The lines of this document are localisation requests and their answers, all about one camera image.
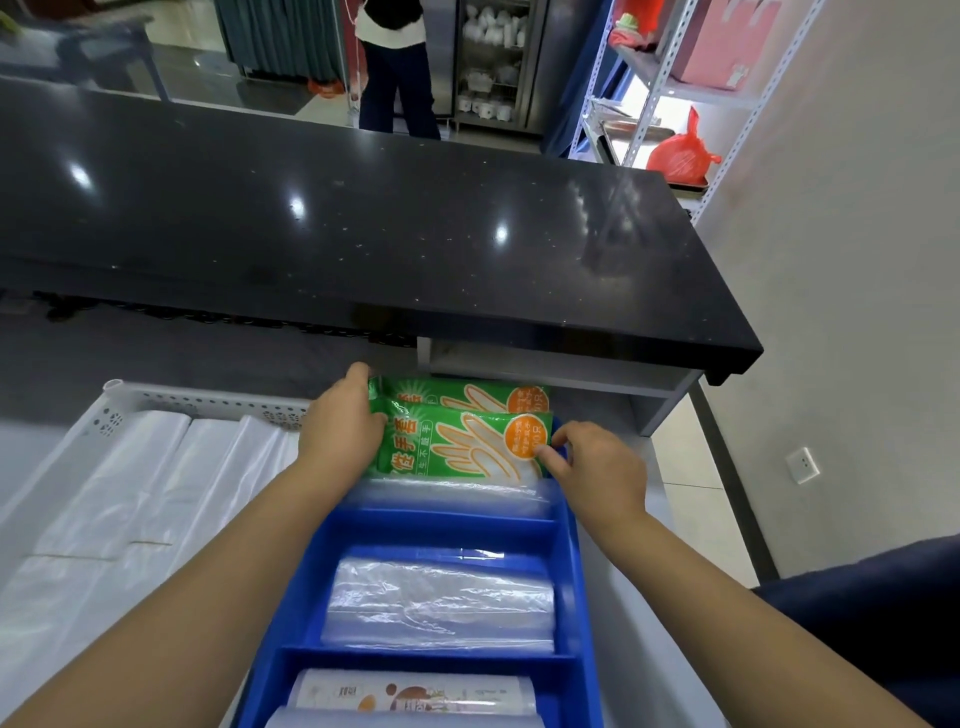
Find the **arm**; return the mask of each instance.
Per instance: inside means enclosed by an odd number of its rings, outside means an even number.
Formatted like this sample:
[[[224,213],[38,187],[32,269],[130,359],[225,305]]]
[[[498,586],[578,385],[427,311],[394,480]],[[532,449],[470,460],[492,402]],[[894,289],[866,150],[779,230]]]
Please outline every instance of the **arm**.
[[[580,523],[633,582],[737,728],[927,724],[796,623],[729,578],[644,507],[643,461],[592,423],[541,447]]]
[[[368,374],[354,364],[313,402],[294,464],[5,728],[217,726],[311,537],[380,444]]]

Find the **tile floor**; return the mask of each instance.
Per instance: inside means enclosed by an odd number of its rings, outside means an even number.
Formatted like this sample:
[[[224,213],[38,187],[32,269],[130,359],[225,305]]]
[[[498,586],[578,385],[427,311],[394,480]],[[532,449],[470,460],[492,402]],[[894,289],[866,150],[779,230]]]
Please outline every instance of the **tile floor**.
[[[677,535],[741,584],[755,587],[756,572],[690,397],[652,440]]]
[[[350,126],[346,96],[323,99],[302,86],[247,81],[227,60],[212,0],[148,0],[98,13],[90,22],[147,14],[154,21],[147,35],[155,44],[157,65],[178,100],[238,110],[293,115],[301,121]],[[132,68],[135,90],[153,94],[145,69]],[[535,139],[462,127],[449,138],[532,154]],[[756,574],[747,555],[723,483],[689,397],[677,406],[653,437],[677,532],[685,541],[748,587]]]

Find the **wall socket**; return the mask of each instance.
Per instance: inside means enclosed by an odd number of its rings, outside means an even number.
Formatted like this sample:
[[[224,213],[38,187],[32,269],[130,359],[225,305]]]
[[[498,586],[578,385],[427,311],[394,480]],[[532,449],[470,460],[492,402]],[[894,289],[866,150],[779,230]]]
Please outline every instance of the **wall socket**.
[[[803,485],[807,480],[812,480],[820,474],[820,469],[813,461],[813,455],[810,454],[809,448],[800,448],[787,455],[786,467],[790,470],[790,475],[797,485]]]

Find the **teal curtain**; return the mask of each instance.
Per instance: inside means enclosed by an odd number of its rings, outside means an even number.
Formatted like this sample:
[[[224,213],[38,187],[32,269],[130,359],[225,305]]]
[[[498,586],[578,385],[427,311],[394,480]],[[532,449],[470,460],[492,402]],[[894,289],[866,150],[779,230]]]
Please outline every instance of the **teal curtain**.
[[[340,0],[216,0],[216,8],[237,65],[346,85]]]

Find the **hand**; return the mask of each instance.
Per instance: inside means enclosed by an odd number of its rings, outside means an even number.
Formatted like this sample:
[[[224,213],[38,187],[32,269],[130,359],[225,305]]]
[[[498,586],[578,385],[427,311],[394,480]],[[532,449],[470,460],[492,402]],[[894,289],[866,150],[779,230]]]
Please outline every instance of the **hand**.
[[[552,443],[566,445],[566,460],[547,445],[537,448],[537,457],[594,541],[643,520],[647,466],[616,435],[594,423],[569,422]]]
[[[300,430],[297,465],[332,479],[338,502],[370,465],[387,423],[385,414],[370,411],[369,377],[366,364],[351,364],[347,376],[310,403]]]

